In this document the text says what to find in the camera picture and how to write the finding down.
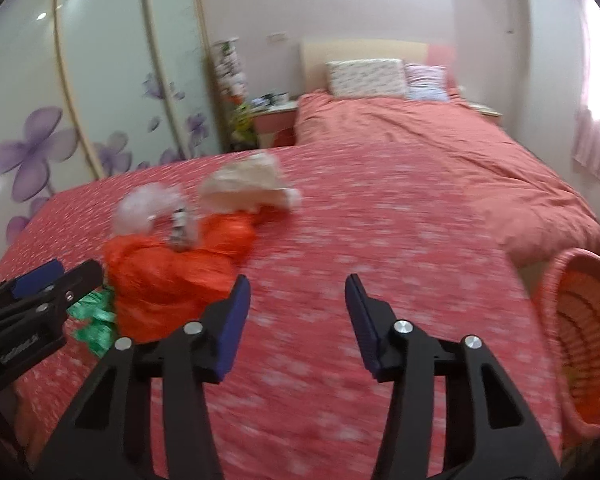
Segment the white floral pillow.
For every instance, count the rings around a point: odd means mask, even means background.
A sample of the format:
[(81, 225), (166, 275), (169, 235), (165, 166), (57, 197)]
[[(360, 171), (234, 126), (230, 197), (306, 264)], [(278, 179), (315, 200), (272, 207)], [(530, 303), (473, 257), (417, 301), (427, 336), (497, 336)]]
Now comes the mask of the white floral pillow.
[(326, 63), (329, 91), (336, 98), (406, 97), (406, 78), (400, 58)]

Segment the orange plastic laundry basket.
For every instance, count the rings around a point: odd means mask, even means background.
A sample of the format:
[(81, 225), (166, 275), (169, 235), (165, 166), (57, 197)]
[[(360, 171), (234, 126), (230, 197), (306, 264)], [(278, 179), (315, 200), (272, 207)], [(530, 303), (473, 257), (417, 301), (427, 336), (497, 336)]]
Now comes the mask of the orange plastic laundry basket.
[(573, 248), (545, 268), (532, 295), (557, 376), (562, 442), (600, 437), (600, 256)]

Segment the beige crumpled bag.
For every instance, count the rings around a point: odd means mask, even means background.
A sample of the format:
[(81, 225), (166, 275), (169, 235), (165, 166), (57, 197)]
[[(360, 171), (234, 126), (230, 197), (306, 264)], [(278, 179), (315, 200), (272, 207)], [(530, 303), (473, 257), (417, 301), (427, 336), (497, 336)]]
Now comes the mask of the beige crumpled bag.
[(292, 211), (301, 193), (285, 180), (278, 158), (268, 152), (228, 162), (198, 186), (201, 207), (216, 214), (258, 212), (262, 207)]

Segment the red floral bedspread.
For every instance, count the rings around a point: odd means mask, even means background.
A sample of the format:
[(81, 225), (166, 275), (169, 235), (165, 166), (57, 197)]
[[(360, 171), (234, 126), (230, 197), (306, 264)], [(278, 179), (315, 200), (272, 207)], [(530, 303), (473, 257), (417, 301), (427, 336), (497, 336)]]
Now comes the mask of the red floral bedspread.
[(296, 206), (209, 212), (184, 252), (156, 190), (208, 208), (249, 153), (48, 200), (0, 263), (40, 288), (0, 327), (38, 479), (556, 479), (554, 375), (504, 252), (429, 155), (271, 152)]

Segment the hanging plush toy column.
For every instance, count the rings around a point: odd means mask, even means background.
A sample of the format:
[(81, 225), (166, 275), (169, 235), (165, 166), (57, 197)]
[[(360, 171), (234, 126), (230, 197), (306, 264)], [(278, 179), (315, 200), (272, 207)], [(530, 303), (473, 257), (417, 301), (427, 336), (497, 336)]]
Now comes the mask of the hanging plush toy column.
[(247, 76), (237, 53), (238, 38), (217, 41), (212, 46), (216, 80), (225, 99), (240, 105), (248, 98)]

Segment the white mug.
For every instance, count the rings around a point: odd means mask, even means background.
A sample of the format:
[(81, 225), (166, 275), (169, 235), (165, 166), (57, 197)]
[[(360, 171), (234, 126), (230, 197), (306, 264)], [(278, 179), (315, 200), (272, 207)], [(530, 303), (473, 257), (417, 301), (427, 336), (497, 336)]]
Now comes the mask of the white mug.
[(274, 96), (274, 102), (276, 105), (282, 105), (289, 101), (289, 94), (287, 92), (278, 92)]

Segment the green foil wrapper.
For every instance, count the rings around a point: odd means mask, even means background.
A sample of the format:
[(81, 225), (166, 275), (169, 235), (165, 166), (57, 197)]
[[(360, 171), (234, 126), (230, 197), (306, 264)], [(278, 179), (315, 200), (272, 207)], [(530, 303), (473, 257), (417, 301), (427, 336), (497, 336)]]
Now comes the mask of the green foil wrapper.
[(73, 338), (83, 342), (96, 358), (101, 359), (118, 339), (112, 287), (104, 285), (89, 292), (68, 307), (68, 315), (81, 323)]

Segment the large orange plastic bag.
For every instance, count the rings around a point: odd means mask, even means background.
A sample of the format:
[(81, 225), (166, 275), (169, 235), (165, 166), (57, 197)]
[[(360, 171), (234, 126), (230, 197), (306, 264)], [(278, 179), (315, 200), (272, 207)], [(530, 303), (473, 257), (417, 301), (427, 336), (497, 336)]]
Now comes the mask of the large orange plastic bag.
[(114, 290), (118, 334), (146, 344), (200, 318), (210, 304), (230, 294), (260, 226), (287, 216), (287, 211), (272, 206), (210, 214), (200, 222), (199, 245), (184, 252), (152, 235), (108, 240), (102, 253), (107, 282)]

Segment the pink window curtain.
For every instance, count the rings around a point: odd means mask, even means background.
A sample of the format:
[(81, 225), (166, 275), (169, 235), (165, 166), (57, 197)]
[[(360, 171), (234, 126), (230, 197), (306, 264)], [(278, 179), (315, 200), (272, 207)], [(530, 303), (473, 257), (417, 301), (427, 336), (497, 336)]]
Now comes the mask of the pink window curtain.
[(600, 6), (581, 0), (583, 82), (573, 159), (600, 180)]

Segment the small clear plastic bag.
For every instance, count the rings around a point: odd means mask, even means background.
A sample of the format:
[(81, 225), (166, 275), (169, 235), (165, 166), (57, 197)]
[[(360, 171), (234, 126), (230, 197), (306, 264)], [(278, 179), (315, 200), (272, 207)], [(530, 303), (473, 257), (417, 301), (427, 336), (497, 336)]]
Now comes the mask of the small clear plastic bag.
[(185, 197), (177, 186), (157, 182), (133, 188), (114, 207), (114, 235), (149, 234), (159, 219), (171, 219), (185, 208)]

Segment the pink striped pillow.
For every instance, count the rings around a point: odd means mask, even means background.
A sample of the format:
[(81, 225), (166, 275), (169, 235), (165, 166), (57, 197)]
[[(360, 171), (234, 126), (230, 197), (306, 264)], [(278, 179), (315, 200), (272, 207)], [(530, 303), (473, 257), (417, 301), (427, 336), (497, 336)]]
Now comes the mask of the pink striped pillow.
[(412, 101), (448, 102), (448, 73), (440, 65), (405, 65), (406, 97)]

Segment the yellow green plush toy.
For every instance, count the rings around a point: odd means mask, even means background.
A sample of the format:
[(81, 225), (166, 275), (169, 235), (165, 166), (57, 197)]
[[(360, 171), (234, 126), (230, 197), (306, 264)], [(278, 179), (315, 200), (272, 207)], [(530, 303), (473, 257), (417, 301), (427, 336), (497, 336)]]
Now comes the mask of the yellow green plush toy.
[(242, 103), (230, 114), (230, 126), (233, 128), (232, 141), (242, 148), (256, 148), (258, 136), (253, 127), (253, 117), (248, 103)]

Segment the pink left nightstand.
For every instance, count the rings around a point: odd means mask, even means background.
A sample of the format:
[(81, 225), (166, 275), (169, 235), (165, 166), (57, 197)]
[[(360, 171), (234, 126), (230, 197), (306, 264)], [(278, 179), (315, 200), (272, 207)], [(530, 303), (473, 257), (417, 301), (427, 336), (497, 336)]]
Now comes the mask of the pink left nightstand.
[(298, 102), (289, 101), (253, 114), (253, 127), (260, 148), (286, 148), (296, 144), (294, 125), (297, 110)]

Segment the salmon pink duvet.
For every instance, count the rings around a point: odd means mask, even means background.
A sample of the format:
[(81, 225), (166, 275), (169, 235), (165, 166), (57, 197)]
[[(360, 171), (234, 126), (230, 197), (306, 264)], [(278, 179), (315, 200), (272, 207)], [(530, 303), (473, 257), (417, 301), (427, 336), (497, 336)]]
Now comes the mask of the salmon pink duvet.
[(300, 144), (421, 148), (457, 180), (518, 268), (575, 247), (600, 255), (600, 222), (586, 200), (457, 96), (339, 99), (314, 91), (299, 100), (294, 133)]

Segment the right bedside nightstand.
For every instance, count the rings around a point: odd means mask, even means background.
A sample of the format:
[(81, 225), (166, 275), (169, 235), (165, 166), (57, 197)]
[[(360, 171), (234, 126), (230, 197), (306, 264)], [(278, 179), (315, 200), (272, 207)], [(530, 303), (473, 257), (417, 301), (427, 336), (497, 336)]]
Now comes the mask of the right bedside nightstand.
[(484, 120), (493, 125), (500, 126), (502, 122), (502, 114), (491, 107), (483, 104), (469, 102), (468, 106), (477, 112)]

